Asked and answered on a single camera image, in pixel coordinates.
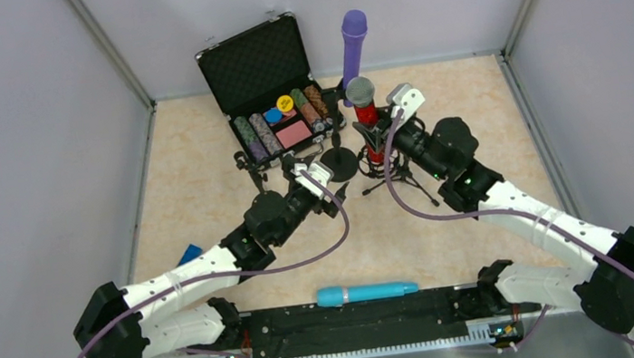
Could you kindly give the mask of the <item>black tripod mic stand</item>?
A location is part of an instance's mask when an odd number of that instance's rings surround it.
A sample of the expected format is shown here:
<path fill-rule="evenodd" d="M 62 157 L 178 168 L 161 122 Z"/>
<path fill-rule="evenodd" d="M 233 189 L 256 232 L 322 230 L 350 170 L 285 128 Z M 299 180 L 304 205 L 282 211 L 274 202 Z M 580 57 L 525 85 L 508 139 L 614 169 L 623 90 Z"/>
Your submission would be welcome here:
<path fill-rule="evenodd" d="M 255 164 L 246 156 L 243 151 L 238 151 L 234 154 L 235 166 L 238 170 L 247 172 L 250 180 L 253 181 L 259 194 L 266 192 L 265 182 L 268 180 L 267 174 L 260 171 Z"/>

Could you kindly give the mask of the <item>red glitter microphone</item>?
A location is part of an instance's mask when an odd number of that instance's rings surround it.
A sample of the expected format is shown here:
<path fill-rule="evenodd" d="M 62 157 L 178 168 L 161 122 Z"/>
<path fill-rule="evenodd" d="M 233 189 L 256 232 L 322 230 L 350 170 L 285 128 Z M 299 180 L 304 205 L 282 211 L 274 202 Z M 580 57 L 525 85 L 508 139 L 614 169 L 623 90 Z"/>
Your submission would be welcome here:
<path fill-rule="evenodd" d="M 345 90 L 345 100 L 351 102 L 358 122 L 373 125 L 378 122 L 376 106 L 374 105 L 375 86 L 367 77 L 357 76 L 350 80 Z M 368 147 L 373 162 L 381 163 L 384 160 L 382 150 L 373 150 Z"/>

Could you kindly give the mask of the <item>black shock mount tripod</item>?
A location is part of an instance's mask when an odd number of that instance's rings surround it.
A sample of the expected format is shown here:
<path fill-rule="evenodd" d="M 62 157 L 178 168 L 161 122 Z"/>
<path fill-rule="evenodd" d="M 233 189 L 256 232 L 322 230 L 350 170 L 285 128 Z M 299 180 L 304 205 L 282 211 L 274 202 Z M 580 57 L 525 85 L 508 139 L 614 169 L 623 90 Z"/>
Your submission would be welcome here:
<path fill-rule="evenodd" d="M 417 179 L 415 179 L 409 166 L 408 157 L 401 155 L 398 151 L 393 151 L 390 156 L 389 178 L 391 181 L 408 185 L 419 190 L 424 193 L 429 202 L 437 208 L 439 206 L 439 201 L 429 194 L 429 192 L 417 181 Z M 373 190 L 376 190 L 385 184 L 385 168 L 382 163 L 372 161 L 368 146 L 363 146 L 361 148 L 357 158 L 359 173 L 361 176 L 378 181 L 377 184 L 362 191 L 361 194 L 363 196 L 368 196 Z"/>

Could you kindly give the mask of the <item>black round base mic stand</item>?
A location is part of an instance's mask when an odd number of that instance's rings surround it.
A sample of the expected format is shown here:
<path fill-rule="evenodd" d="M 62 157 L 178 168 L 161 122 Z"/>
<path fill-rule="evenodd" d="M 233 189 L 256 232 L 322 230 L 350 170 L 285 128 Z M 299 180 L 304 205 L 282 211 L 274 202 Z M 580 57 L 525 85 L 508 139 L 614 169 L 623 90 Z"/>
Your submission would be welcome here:
<path fill-rule="evenodd" d="M 334 182 L 347 182 L 357 174 L 359 170 L 359 160 L 357 155 L 341 144 L 341 113 L 339 102 L 346 95 L 343 90 L 342 81 L 333 88 L 322 90 L 322 100 L 327 105 L 331 115 L 332 135 L 329 150 L 326 150 L 320 157 L 321 164 L 332 171 Z"/>

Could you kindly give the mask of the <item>light blue microphone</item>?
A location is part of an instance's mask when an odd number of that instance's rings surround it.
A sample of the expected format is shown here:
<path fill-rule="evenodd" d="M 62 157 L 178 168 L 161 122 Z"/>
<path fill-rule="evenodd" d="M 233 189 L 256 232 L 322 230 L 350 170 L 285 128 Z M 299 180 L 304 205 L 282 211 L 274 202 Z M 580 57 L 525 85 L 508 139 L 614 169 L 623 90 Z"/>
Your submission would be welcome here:
<path fill-rule="evenodd" d="M 419 291 L 416 282 L 390 282 L 375 285 L 331 286 L 316 293 L 319 307 L 340 307 L 349 303 L 361 303 L 399 298 Z"/>

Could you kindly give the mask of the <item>purple microphone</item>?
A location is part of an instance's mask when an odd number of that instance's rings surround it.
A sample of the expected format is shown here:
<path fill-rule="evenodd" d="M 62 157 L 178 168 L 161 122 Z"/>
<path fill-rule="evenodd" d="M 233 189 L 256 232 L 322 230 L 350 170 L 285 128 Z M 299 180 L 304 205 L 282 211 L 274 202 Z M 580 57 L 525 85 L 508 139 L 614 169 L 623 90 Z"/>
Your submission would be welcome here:
<path fill-rule="evenodd" d="M 344 41 L 342 88 L 346 90 L 350 80 L 360 73 L 362 47 L 368 32 L 367 16 L 359 9 L 351 9 L 341 23 L 342 40 Z"/>

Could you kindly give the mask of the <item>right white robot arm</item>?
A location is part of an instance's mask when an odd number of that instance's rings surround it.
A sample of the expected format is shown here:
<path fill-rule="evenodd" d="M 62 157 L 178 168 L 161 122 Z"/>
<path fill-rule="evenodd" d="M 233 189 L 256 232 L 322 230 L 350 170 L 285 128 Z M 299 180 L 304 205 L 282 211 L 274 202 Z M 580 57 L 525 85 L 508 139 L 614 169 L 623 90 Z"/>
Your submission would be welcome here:
<path fill-rule="evenodd" d="M 458 117 L 424 129 L 407 106 L 379 110 L 354 129 L 366 146 L 396 151 L 441 182 L 449 219 L 474 218 L 511 231 L 562 261 L 560 267 L 496 261 L 481 274 L 506 302 L 582 311 L 614 334 L 634 328 L 634 226 L 619 232 L 576 218 L 525 194 L 475 158 L 478 140 Z"/>

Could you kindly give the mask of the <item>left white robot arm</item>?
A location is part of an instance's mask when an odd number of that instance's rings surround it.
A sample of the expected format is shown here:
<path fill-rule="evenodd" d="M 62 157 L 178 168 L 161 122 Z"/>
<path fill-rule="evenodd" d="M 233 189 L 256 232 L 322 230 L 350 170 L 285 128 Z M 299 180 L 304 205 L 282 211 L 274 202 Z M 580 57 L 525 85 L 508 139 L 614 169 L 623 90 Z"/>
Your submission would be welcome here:
<path fill-rule="evenodd" d="M 240 314 L 212 294 L 276 273 L 274 250 L 312 213 L 334 218 L 344 191 L 330 192 L 333 170 L 319 160 L 287 157 L 286 194 L 261 191 L 243 221 L 196 258 L 142 283 L 94 289 L 72 336 L 76 358 L 154 358 L 237 334 Z"/>

